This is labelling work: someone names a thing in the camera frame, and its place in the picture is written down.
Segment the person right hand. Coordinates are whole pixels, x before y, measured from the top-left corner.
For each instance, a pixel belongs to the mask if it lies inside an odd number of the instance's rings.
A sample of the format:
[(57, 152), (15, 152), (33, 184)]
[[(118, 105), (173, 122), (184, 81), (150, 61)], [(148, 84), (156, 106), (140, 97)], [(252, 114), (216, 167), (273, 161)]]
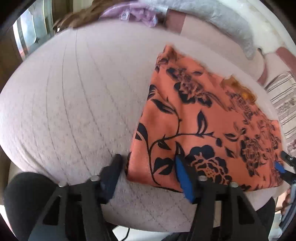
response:
[(282, 208), (280, 210), (281, 215), (285, 215), (285, 213), (287, 212), (287, 207), (290, 205), (291, 203), (291, 198), (290, 198), (290, 193), (291, 193), (291, 189), (287, 190), (287, 194), (285, 197), (285, 200), (282, 203)]

